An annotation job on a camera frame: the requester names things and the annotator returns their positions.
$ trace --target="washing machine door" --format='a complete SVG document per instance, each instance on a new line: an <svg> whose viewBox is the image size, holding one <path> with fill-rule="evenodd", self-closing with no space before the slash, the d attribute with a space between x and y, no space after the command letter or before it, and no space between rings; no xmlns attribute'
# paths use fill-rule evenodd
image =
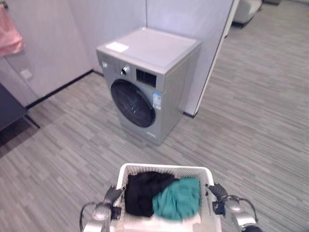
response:
<svg viewBox="0 0 309 232"><path fill-rule="evenodd" d="M111 86L112 98L120 112L139 127L149 127L155 121L155 110L141 90L123 79Z"/></svg>

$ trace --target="electrical outlet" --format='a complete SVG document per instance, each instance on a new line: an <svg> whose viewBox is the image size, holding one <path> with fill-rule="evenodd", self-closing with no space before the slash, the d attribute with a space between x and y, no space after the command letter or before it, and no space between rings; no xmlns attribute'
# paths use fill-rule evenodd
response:
<svg viewBox="0 0 309 232"><path fill-rule="evenodd" d="M20 75L24 77L26 80L29 80L32 77L32 74L28 69L21 71Z"/></svg>

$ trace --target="pink towel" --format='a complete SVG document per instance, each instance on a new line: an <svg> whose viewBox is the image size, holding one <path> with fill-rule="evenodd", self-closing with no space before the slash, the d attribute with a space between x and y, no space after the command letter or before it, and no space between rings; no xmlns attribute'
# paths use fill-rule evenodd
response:
<svg viewBox="0 0 309 232"><path fill-rule="evenodd" d="M3 4L0 4L0 57L20 52L24 47L23 38L14 27Z"/></svg>

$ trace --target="washing machine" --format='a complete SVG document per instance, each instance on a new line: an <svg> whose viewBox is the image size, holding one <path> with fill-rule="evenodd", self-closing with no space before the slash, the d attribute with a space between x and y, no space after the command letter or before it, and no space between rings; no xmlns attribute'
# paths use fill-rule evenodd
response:
<svg viewBox="0 0 309 232"><path fill-rule="evenodd" d="M97 47L122 125L161 144L183 115L201 42L150 28Z"/></svg>

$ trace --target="washing machine top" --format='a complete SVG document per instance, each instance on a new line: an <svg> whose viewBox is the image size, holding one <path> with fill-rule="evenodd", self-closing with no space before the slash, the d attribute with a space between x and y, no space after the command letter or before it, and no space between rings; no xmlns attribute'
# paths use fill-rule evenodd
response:
<svg viewBox="0 0 309 232"><path fill-rule="evenodd" d="M157 73L166 73L200 45L200 41L141 28L97 47L107 55Z"/></svg>

